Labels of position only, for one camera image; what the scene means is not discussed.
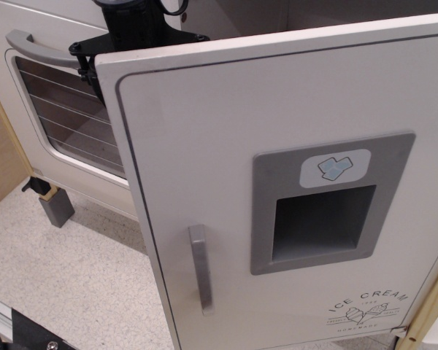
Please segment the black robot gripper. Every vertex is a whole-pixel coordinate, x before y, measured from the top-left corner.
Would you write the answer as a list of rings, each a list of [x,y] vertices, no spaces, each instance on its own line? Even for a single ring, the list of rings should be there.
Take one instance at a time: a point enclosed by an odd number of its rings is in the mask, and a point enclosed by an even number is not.
[[[188,8],[183,1],[175,11],[169,11],[162,1],[96,1],[101,8],[108,33],[75,42],[70,45],[71,55],[78,57],[78,72],[105,105],[96,73],[95,57],[102,53],[165,47],[177,44],[206,42],[210,38],[172,28],[165,17],[181,16]]]

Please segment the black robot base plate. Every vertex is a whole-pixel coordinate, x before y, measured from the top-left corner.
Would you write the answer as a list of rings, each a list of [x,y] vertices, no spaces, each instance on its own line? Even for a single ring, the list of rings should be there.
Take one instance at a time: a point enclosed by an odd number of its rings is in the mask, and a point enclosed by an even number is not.
[[[76,349],[68,341],[12,308],[13,340],[0,336],[0,349]]]

